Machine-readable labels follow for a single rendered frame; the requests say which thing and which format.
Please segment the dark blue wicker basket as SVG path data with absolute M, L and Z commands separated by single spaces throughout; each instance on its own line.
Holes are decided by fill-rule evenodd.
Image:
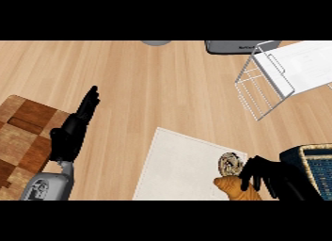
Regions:
M 279 160 L 300 169 L 322 198 L 332 201 L 332 143 L 295 146 Z

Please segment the round swirled pastry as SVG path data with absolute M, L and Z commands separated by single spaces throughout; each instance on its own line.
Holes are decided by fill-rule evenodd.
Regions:
M 219 159 L 219 172 L 223 176 L 238 176 L 244 169 L 244 162 L 236 153 L 225 153 Z

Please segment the grey round object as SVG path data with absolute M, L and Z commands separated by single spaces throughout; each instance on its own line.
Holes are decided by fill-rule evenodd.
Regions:
M 170 40 L 142 40 L 142 42 L 149 46 L 163 46 L 169 44 L 172 41 Z

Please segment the checkered wooden cutting board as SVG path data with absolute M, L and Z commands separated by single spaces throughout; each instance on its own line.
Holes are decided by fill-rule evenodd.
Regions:
M 51 130 L 68 113 L 17 95 L 0 105 L 0 200 L 20 199 L 51 154 Z

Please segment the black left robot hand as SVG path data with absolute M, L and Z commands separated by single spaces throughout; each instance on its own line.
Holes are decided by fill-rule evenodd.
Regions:
M 51 161 L 73 162 L 76 160 L 83 146 L 86 127 L 99 102 L 98 87 L 93 86 L 83 97 L 77 112 L 68 115 L 62 126 L 51 130 Z

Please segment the dark grey appliance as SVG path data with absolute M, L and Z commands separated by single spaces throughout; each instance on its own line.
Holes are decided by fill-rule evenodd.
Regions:
M 250 55 L 279 46 L 279 40 L 207 40 L 205 51 L 211 55 Z

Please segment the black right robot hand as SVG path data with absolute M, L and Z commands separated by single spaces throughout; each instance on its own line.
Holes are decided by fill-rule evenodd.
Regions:
M 247 162 L 239 174 L 241 190 L 254 190 L 264 184 L 270 195 L 281 201 L 322 201 L 321 194 L 298 168 L 287 163 L 273 162 L 256 155 Z

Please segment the golden brown croissant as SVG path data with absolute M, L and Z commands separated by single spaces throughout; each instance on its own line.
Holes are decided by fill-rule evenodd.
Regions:
M 219 177 L 213 181 L 214 186 L 228 194 L 232 201 L 260 201 L 262 197 L 253 188 L 248 186 L 247 190 L 241 189 L 242 180 L 238 176 Z

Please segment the white placemat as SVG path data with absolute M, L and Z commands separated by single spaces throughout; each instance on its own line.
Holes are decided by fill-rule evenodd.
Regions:
M 157 128 L 133 193 L 135 201 L 228 201 L 213 181 L 222 176 L 219 161 L 248 154 L 164 128 Z

